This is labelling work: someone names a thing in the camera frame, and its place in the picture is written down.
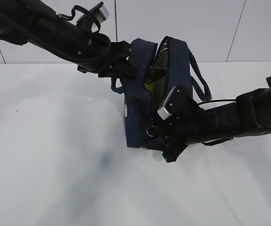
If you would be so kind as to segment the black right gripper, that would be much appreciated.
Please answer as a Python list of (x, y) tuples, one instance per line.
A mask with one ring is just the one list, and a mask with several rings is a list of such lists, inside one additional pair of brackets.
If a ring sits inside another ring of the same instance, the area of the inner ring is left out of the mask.
[(143, 145), (163, 151), (163, 158), (170, 163), (190, 145), (214, 146), (232, 140), (239, 131), (239, 116), (235, 102), (208, 110), (198, 104), (194, 111), (179, 112), (154, 126), (156, 137), (145, 140)]

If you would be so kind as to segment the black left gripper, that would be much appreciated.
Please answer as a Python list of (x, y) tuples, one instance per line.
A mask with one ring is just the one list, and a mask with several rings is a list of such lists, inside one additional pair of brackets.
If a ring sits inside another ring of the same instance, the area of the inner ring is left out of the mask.
[(135, 79), (136, 68), (127, 60), (131, 44), (126, 41), (111, 42), (105, 35), (91, 35), (86, 40), (87, 48), (79, 50), (81, 62), (77, 70), (95, 73), (99, 78)]

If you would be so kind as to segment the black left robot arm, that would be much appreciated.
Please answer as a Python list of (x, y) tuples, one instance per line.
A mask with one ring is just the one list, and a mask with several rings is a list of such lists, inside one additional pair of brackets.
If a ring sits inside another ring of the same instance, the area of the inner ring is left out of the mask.
[(31, 43), (76, 64), (82, 73), (135, 79), (136, 68), (127, 59), (131, 45), (100, 32), (108, 16), (103, 2), (89, 10), (75, 5), (65, 15), (40, 0), (0, 0), (0, 40)]

